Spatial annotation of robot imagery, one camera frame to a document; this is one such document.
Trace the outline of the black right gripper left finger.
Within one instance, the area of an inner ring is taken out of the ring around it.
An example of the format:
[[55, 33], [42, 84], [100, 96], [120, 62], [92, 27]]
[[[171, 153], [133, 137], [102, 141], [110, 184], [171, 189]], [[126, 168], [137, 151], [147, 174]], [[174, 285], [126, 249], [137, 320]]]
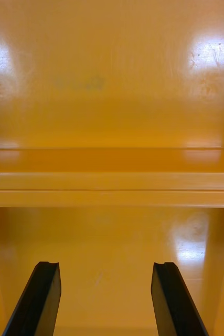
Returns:
[[61, 297], [59, 263], [33, 269], [3, 335], [53, 335]]

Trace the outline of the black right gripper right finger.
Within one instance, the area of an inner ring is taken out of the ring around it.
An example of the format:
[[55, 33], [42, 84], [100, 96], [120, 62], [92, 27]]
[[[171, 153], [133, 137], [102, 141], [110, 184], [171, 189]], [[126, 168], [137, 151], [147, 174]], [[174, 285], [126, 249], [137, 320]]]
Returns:
[[154, 263], [151, 296], [158, 335], [208, 335], [175, 263]]

